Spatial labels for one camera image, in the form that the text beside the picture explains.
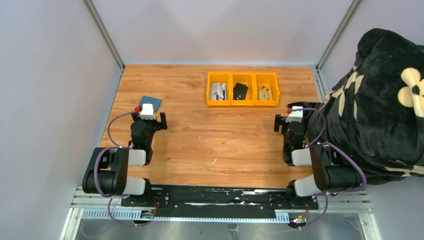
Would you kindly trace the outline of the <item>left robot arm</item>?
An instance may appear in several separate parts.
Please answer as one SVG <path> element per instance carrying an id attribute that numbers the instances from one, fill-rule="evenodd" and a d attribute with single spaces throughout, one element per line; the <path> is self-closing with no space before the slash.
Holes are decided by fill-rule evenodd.
<path id="1" fill-rule="evenodd" d="M 82 189 L 86 194 L 99 194 L 105 198 L 126 196 L 130 203 L 142 207 L 158 203 L 152 185 L 147 178 L 130 177 L 129 167 L 150 164 L 153 157 L 153 138 L 156 132 L 167 130 L 164 112 L 159 116 L 143 115 L 132 111 L 128 146 L 115 144 L 112 147 L 96 147 L 82 179 Z"/>

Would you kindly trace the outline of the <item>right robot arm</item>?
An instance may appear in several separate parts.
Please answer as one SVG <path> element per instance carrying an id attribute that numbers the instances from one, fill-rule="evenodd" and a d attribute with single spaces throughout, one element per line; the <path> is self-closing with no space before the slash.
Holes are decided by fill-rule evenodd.
<path id="1" fill-rule="evenodd" d="M 283 135 L 282 159 L 288 166 L 312 168 L 311 175 L 287 185 L 283 199 L 290 208 L 305 206 L 315 194 L 357 190 L 362 185 L 364 174 L 345 153 L 329 144 L 306 146 L 307 120 L 302 116 L 277 114 L 273 130 Z"/>

